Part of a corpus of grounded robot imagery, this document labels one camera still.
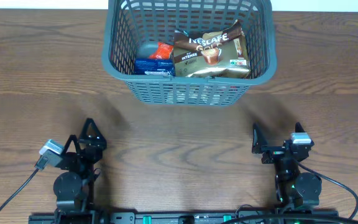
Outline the blue rectangular carton box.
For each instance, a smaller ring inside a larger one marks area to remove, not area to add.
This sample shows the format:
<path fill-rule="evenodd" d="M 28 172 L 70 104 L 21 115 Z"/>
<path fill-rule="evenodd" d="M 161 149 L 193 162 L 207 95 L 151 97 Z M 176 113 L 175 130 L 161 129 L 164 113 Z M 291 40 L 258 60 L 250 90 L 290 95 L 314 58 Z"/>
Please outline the blue rectangular carton box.
<path fill-rule="evenodd" d="M 171 60 L 140 58 L 135 60 L 134 74 L 174 76 L 175 68 Z"/>

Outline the gold Nescafe coffee bag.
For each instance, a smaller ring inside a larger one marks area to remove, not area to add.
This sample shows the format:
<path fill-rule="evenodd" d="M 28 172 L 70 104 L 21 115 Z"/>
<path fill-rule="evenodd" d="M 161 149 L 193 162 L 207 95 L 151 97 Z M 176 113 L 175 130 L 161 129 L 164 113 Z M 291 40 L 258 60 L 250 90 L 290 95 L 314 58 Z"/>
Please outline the gold Nescafe coffee bag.
<path fill-rule="evenodd" d="M 241 23 L 194 36 L 176 30 L 173 63 L 177 77 L 247 78 L 251 69 Z"/>

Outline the orange biscuit packet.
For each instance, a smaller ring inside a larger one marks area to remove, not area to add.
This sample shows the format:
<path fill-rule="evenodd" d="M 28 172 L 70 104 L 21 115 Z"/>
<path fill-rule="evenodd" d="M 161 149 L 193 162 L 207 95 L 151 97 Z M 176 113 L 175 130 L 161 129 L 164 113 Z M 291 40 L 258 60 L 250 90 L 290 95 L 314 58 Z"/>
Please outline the orange biscuit packet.
<path fill-rule="evenodd" d="M 157 49 L 154 53 L 148 56 L 149 59 L 162 59 L 168 60 L 171 58 L 173 46 L 164 42 L 157 43 Z"/>

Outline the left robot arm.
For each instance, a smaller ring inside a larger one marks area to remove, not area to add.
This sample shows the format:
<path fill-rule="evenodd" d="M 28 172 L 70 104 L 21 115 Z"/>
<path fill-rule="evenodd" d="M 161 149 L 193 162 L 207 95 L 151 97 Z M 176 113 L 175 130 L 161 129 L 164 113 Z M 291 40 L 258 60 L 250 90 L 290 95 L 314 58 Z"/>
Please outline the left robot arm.
<path fill-rule="evenodd" d="M 71 135 L 60 154 L 53 191 L 57 197 L 55 223 L 109 223 L 109 215 L 94 204 L 94 182 L 101 171 L 94 165 L 103 158 L 107 142 L 93 119 L 86 119 L 79 136 Z"/>

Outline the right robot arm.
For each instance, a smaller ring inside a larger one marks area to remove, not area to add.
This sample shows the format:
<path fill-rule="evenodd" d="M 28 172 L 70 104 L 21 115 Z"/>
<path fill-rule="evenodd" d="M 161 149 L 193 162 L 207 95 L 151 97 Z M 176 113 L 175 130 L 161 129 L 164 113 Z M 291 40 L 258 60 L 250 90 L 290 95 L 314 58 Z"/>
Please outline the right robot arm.
<path fill-rule="evenodd" d="M 322 180 L 315 174 L 301 172 L 300 162 L 309 157 L 314 142 L 300 123 L 281 146 L 270 146 L 257 124 L 253 124 L 252 153 L 262 156 L 263 164 L 275 168 L 277 198 L 285 207 L 310 209 L 319 205 Z"/>

